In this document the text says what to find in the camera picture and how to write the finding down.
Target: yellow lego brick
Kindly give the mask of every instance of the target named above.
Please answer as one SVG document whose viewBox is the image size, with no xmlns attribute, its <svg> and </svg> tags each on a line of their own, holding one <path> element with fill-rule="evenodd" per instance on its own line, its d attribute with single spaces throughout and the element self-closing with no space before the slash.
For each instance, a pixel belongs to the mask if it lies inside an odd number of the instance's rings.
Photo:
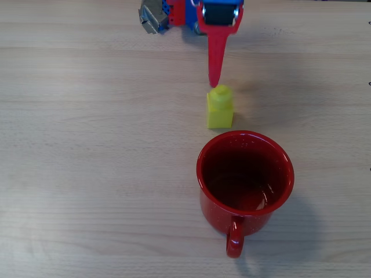
<svg viewBox="0 0 371 278">
<path fill-rule="evenodd" d="M 232 90 L 218 85 L 208 93 L 208 129 L 232 127 L 233 99 Z"/>
</svg>

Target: mug handle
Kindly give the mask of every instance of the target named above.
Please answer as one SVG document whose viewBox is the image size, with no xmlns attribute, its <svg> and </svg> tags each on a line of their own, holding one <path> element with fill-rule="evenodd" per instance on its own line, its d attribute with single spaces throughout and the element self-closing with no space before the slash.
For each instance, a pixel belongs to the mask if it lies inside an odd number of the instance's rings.
<svg viewBox="0 0 371 278">
<path fill-rule="evenodd" d="M 242 219 L 232 217 L 230 232 L 227 235 L 227 255 L 238 258 L 241 255 L 244 236 L 242 233 Z"/>
</svg>

